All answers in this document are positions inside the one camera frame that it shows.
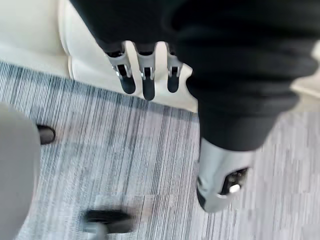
robotic hand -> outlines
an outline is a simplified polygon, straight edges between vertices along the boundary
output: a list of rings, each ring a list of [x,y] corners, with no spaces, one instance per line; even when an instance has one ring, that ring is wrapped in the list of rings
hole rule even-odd
[[[147,100],[155,96],[154,43],[168,43],[169,92],[179,87],[182,63],[193,69],[186,85],[198,101],[201,128],[197,195],[206,212],[222,210],[244,185],[252,152],[278,116],[299,101],[291,83],[318,69],[310,55],[320,39],[320,2],[217,0],[214,7],[207,0],[71,3],[126,93],[136,86],[123,41],[135,43]]]

white sofa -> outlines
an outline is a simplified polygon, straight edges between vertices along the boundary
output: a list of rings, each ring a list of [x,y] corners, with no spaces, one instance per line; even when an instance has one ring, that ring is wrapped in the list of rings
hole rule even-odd
[[[132,43],[126,46],[137,86],[133,95],[143,98],[138,60]],[[156,47],[153,102],[196,112],[197,101],[185,84],[190,67],[182,68],[179,90],[167,90],[166,53],[165,44],[160,42]],[[320,60],[320,47],[315,47],[313,54]],[[125,94],[108,58],[68,0],[0,0],[0,61]],[[319,78],[320,71],[292,86],[301,95],[297,110],[319,105]]]

chair wheel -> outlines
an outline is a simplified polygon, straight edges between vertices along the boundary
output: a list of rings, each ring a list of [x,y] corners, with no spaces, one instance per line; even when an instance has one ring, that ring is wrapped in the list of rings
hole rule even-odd
[[[41,145],[51,144],[55,141],[56,131],[53,128],[39,124],[36,127],[39,131]]]
[[[130,233],[134,228],[134,218],[120,210],[88,210],[82,221],[85,232],[92,232],[93,224],[104,226],[108,234]]]

black sleeve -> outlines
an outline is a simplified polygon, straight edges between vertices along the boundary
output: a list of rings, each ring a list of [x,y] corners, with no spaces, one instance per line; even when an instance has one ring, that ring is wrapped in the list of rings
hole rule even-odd
[[[318,68],[320,1],[189,0],[168,23],[193,68],[201,136],[227,150],[259,148],[299,100],[291,83]]]

carpet floor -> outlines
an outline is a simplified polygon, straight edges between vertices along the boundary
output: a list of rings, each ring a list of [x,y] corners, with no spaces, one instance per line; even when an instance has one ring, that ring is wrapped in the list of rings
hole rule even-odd
[[[105,207],[136,216],[136,231],[112,240],[320,238],[320,108],[283,116],[241,195],[207,214],[195,192],[195,114],[5,63],[0,102],[57,132],[17,240],[85,240],[81,212]]]

